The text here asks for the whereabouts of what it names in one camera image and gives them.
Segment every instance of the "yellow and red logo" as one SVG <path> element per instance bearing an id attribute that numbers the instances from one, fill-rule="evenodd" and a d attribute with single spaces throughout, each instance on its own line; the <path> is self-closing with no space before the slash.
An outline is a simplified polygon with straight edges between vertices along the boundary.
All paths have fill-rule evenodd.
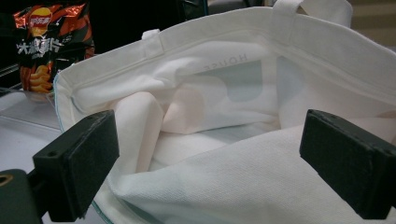
<path id="1" fill-rule="evenodd" d="M 29 19 L 29 28 L 32 36 L 42 36 L 48 31 L 52 13 L 47 7 L 41 7 L 32 12 Z"/>

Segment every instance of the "white fabric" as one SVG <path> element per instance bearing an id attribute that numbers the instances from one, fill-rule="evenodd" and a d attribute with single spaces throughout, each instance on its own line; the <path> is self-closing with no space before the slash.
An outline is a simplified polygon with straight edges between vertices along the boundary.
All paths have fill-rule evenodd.
<path id="1" fill-rule="evenodd" d="M 63 131 L 115 110 L 120 158 L 94 200 L 107 221 L 396 222 L 362 220 L 299 156 L 307 109 L 395 144 L 396 54 L 348 28 L 346 1 L 302 4 L 320 19 L 301 2 L 187 21 L 56 77 Z"/>

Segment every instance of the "open bag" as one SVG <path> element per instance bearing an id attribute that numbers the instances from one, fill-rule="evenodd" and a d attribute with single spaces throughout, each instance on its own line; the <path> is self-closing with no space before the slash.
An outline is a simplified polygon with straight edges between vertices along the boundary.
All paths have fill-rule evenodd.
<path id="1" fill-rule="evenodd" d="M 94 199 L 99 214 L 396 223 L 394 208 L 363 220 L 299 154 L 308 109 L 396 144 L 396 54 L 351 30 L 351 14 L 345 0 L 278 0 L 149 31 L 64 69 L 54 81 L 63 131 L 116 115 L 120 158 Z"/>

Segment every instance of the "snack bag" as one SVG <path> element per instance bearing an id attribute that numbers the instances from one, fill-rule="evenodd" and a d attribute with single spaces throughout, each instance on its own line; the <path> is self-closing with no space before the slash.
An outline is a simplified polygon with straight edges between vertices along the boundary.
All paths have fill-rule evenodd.
<path id="1" fill-rule="evenodd" d="M 52 81 L 61 70 L 93 56 L 89 2 L 51 2 L 13 16 L 25 91 L 51 93 Z"/>

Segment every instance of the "bag strap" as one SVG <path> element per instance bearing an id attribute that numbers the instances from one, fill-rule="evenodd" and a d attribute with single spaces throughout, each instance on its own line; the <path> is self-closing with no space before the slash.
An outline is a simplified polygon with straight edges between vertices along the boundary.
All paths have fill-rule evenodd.
<path id="1" fill-rule="evenodd" d="M 280 42 L 289 43 L 299 6 L 309 16 L 350 27 L 352 5 L 347 0 L 277 0 L 273 7 L 271 31 Z"/>

